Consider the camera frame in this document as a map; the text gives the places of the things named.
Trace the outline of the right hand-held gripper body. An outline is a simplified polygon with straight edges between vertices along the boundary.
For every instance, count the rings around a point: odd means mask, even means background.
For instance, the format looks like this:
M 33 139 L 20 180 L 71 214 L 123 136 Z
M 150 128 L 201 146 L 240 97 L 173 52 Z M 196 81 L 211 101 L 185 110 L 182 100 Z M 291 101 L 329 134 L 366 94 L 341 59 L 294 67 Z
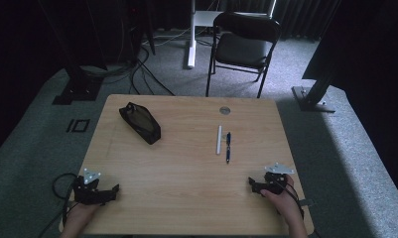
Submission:
M 285 165 L 275 163 L 272 166 L 265 167 L 266 174 L 263 183 L 256 183 L 256 192 L 261 193 L 262 189 L 269 190 L 272 193 L 280 194 L 286 189 L 286 175 L 292 175 L 295 171 Z

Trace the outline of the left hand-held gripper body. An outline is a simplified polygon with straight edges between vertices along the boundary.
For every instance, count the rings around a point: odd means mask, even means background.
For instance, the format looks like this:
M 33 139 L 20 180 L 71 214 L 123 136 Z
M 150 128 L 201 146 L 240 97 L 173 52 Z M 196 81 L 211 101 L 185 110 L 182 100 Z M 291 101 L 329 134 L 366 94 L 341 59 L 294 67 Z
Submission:
M 74 200 L 82 204 L 99 204 L 101 197 L 97 186 L 101 173 L 89 169 L 83 170 L 82 176 L 77 176 L 72 184 Z

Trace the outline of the white pen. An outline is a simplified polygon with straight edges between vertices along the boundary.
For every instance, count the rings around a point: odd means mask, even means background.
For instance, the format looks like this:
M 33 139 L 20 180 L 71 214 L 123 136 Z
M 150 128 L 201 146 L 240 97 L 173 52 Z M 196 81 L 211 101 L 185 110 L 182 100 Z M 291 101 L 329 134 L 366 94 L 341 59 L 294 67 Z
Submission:
M 217 138 L 216 138 L 216 154 L 220 155 L 221 152 L 221 137 L 222 137 L 222 126 L 217 127 Z

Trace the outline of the black mesh pencil case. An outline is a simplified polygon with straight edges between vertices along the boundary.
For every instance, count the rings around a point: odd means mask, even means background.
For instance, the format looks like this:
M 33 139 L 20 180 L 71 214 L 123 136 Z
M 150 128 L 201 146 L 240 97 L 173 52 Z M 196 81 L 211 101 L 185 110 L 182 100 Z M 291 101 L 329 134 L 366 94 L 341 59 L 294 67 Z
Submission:
M 161 126 L 150 113 L 142 106 L 129 102 L 119 109 L 124 121 L 149 145 L 153 145 L 161 139 Z

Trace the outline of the person's right hand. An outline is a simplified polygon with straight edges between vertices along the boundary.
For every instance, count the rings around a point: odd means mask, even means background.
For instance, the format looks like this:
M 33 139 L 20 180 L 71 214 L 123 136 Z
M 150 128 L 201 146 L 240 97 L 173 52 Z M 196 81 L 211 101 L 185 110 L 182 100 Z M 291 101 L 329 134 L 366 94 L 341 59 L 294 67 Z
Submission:
M 286 178 L 288 182 L 287 189 L 280 194 L 275 194 L 265 189 L 261 190 L 261 194 L 276 207 L 282 216 L 284 213 L 301 213 L 296 193 L 294 192 L 294 181 L 289 175 L 286 175 Z

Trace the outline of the person's left hand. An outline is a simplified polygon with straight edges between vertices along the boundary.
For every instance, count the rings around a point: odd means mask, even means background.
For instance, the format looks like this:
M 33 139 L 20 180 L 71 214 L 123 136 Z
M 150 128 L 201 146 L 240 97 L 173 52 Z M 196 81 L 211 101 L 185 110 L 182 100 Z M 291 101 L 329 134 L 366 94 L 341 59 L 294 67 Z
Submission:
M 93 218 L 95 212 L 99 209 L 99 207 L 99 204 L 75 204 L 67 213 L 65 229 L 83 229 Z

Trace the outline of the black stand with metal base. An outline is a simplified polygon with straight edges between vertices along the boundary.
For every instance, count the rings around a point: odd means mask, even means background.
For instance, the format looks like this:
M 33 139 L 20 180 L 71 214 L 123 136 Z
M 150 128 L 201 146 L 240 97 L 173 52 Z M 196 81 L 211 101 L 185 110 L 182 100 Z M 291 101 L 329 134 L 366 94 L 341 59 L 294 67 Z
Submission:
M 314 79 L 312 87 L 293 86 L 292 91 L 302 111 L 335 113 L 329 98 L 326 96 L 336 72 L 334 65 L 319 69 L 305 70 L 303 79 Z

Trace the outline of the black stand with flat base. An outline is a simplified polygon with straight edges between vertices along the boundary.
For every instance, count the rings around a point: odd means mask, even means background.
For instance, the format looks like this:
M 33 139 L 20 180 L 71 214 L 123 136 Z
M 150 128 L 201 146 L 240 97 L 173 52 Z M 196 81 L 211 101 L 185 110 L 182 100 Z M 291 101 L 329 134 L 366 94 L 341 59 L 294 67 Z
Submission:
M 58 56 L 68 75 L 63 92 L 53 103 L 95 101 L 103 76 L 88 75 L 85 65 L 107 69 L 88 0 L 38 0 L 57 44 Z

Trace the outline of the black folding chair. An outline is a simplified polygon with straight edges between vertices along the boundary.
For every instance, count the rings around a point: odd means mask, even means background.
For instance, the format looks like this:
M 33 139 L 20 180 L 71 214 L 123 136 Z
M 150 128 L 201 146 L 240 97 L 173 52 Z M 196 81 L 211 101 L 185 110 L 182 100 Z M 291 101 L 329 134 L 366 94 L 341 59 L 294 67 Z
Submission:
M 227 68 L 257 75 L 261 96 L 274 49 L 281 37 L 281 25 L 269 16 L 223 12 L 213 20 L 212 45 L 205 95 L 209 95 L 215 70 Z

